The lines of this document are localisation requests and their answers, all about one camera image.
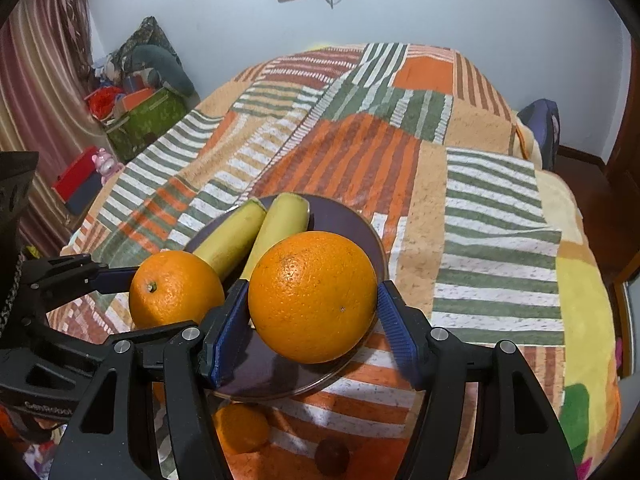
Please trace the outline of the striped patchwork blanket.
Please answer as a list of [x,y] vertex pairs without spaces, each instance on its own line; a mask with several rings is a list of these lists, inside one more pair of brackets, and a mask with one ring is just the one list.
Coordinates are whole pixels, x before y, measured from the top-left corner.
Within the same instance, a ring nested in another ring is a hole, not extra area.
[[326,196],[381,239],[401,295],[469,342],[513,340],[579,478],[620,424],[608,295],[564,181],[459,52],[332,47],[243,70],[111,181],[72,254],[111,266],[179,249],[250,196]]

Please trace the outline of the red box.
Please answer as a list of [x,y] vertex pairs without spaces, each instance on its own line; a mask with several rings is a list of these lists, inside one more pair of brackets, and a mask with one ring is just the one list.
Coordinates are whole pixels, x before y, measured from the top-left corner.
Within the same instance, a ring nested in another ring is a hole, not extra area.
[[79,216],[92,204],[102,188],[101,176],[96,171],[94,158],[99,153],[95,146],[83,151],[53,183],[55,194],[66,209]]

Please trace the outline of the purple backpack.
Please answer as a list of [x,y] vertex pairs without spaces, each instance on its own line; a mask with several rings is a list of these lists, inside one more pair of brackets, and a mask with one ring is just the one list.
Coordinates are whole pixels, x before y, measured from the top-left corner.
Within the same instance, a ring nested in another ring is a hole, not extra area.
[[552,171],[560,146],[558,104],[548,99],[538,99],[520,110],[516,117],[533,133],[540,151],[541,167]]

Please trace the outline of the green storage box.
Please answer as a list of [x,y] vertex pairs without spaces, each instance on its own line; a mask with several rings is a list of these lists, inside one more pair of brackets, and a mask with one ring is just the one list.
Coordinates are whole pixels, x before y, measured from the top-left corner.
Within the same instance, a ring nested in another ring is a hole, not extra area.
[[175,92],[158,90],[105,130],[114,155],[130,162],[186,116],[186,103]]

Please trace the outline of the striped red curtain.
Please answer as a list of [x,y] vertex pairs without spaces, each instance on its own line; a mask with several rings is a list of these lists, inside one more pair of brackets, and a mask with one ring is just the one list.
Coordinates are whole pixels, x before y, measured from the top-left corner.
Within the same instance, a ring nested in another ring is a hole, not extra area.
[[1,27],[1,148],[39,155],[20,233],[43,255],[73,219],[53,185],[106,137],[84,101],[93,89],[87,0],[18,0]]

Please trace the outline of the purple round plate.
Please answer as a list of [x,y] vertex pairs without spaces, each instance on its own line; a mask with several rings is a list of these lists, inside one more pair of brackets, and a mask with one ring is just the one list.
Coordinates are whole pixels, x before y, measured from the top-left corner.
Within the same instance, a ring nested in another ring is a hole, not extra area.
[[249,280],[242,264],[229,298],[201,325],[194,372],[217,396],[257,401],[332,382],[375,324],[375,292],[388,277],[382,242],[363,216],[305,195],[307,229],[267,250]]

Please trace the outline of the yellow corn cob front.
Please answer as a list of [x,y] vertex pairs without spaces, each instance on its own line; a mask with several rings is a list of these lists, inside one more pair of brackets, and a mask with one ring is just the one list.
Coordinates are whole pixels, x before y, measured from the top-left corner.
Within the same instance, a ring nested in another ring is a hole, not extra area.
[[260,227],[247,262],[241,273],[242,280],[250,280],[258,261],[281,240],[306,231],[310,205],[306,198],[294,193],[281,193],[271,203]]

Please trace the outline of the large orange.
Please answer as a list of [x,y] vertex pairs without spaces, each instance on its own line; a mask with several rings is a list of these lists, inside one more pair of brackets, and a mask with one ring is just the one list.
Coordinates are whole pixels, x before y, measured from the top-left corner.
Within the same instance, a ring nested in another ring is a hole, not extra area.
[[138,330],[193,321],[224,303],[224,289],[203,260],[178,250],[146,258],[129,289],[129,310]]
[[248,310],[271,350],[320,364],[344,356],[368,332],[377,292],[374,267],[356,243],[308,231],[260,258],[248,282]]

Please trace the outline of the yellow corn cob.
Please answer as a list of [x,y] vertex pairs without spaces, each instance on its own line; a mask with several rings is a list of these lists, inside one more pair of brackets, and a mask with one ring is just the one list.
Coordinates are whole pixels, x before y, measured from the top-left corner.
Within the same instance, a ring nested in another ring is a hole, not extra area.
[[266,214],[265,206],[256,198],[250,198],[194,249],[194,255],[224,281],[250,252]]
[[310,205],[306,198],[294,193],[281,193],[271,203],[260,227],[247,262],[241,273],[242,280],[250,280],[258,261],[281,240],[306,231]]

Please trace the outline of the pink toy figure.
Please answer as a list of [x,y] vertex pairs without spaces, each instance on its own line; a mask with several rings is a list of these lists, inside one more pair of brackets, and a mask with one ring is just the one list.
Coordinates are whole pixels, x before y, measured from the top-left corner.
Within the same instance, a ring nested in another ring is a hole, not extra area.
[[102,184],[105,184],[124,168],[124,165],[105,148],[99,148],[92,156],[92,161],[96,172],[100,175]]

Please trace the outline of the small mandarin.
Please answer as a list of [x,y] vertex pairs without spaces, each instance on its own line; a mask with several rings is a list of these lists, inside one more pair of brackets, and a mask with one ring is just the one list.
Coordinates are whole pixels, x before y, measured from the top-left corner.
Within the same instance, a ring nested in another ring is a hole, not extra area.
[[227,404],[216,411],[213,423],[221,447],[227,454],[255,452],[270,438],[266,416],[251,405]]

